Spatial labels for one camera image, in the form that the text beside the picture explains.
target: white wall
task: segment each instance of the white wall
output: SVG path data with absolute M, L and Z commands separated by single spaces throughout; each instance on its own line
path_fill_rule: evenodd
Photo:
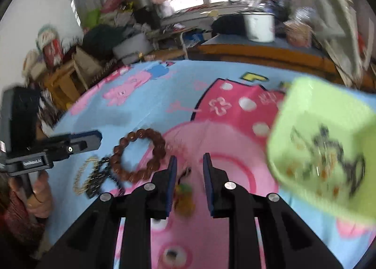
M 23 61 L 36 48 L 35 39 L 45 24 L 54 25 L 61 39 L 83 35 L 69 0 L 13 0 L 9 5 L 0 21 L 0 91 L 23 82 Z

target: cartoon tablecloth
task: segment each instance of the cartoon tablecloth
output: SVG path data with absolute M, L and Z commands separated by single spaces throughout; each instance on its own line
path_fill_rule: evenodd
M 284 94 L 278 91 L 279 86 L 302 75 L 243 63 L 184 60 L 137 64 L 101 81 L 72 106 L 55 129 L 55 133 L 98 129 L 103 140 L 99 150 L 71 156 L 48 171 L 55 200 L 48 222 L 51 243 L 94 200 L 73 193 L 73 182 L 83 162 L 91 155 L 101 158 L 111 154 L 126 133 L 151 127 L 175 145 L 178 173 L 191 166 L 192 173 L 185 181 L 192 187 L 196 205 L 190 218 L 172 211 L 166 221 L 151 222 L 153 269 L 227 268 L 228 220 L 209 215 L 202 176 L 202 156 L 206 152 L 211 154 L 215 167 L 225 170 L 230 180 L 249 192 L 262 196 L 278 192 L 344 268 L 353 268 L 375 237 L 373 229 L 338 220 L 292 196 L 279 188 L 266 166 L 266 139 L 283 105 Z M 349 92 L 376 110 L 376 100 L 370 95 Z M 152 156 L 149 146 L 147 140 L 131 143 L 122 157 L 123 168 L 144 168 Z M 126 193 L 139 185 L 126 183 Z M 115 186 L 106 181 L 103 189 L 114 191 Z M 124 227 L 123 222 L 118 241 Z

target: screw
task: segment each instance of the screw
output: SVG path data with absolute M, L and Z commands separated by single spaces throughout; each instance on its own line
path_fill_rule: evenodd
M 279 195 L 274 194 L 274 193 L 269 194 L 268 198 L 269 198 L 270 201 L 273 201 L 273 202 L 279 201 Z
M 99 199 L 103 202 L 109 201 L 111 199 L 110 193 L 103 193 L 100 195 Z
M 236 184 L 234 182 L 226 182 L 224 184 L 224 187 L 227 188 L 228 190 L 233 190 L 236 188 Z
M 154 183 L 146 183 L 145 185 L 144 185 L 144 189 L 145 190 L 153 190 L 153 189 L 155 189 L 155 184 Z

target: green plastic container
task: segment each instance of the green plastic container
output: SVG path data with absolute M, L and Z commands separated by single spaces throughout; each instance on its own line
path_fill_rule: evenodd
M 296 79 L 269 136 L 267 158 L 277 181 L 312 205 L 376 223 L 376 114 L 346 91 Z

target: human hand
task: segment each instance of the human hand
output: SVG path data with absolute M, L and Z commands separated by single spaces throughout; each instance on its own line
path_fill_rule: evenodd
M 11 190 L 16 193 L 18 198 L 22 200 L 20 186 L 15 178 L 9 179 L 9 186 Z M 46 171 L 39 173 L 39 177 L 33 185 L 33 192 L 34 195 L 32 195 L 26 203 L 27 211 L 38 218 L 49 217 L 53 209 L 53 202 L 51 188 L 48 184 L 48 173 Z

